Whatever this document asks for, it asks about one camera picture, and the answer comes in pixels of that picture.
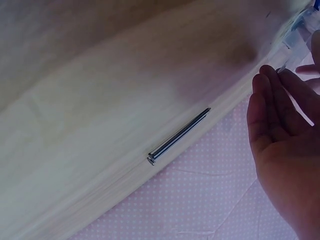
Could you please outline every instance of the wrinkled fabric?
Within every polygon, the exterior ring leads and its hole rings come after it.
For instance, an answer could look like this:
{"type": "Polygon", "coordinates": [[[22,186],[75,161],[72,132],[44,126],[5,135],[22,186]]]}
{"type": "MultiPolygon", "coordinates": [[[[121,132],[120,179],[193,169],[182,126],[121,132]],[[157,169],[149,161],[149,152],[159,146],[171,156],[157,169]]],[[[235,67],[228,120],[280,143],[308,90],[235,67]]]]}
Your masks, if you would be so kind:
{"type": "Polygon", "coordinates": [[[297,239],[257,180],[248,101],[69,240],[297,239]]]}

